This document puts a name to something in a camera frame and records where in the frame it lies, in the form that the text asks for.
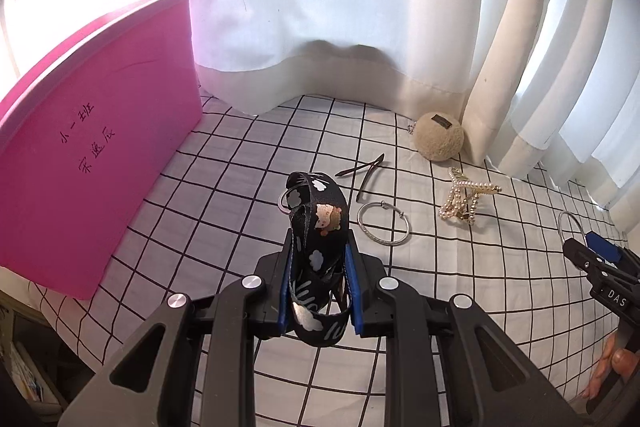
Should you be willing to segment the person's hand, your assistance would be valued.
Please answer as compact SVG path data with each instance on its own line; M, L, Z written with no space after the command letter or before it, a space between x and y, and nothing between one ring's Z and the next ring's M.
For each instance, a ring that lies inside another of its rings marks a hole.
M605 341L602 355L593 371L587 387L580 394L582 399L594 399L609 373L614 372L625 384L634 375L639 363L639 355L627 349L616 348L617 333L612 333Z

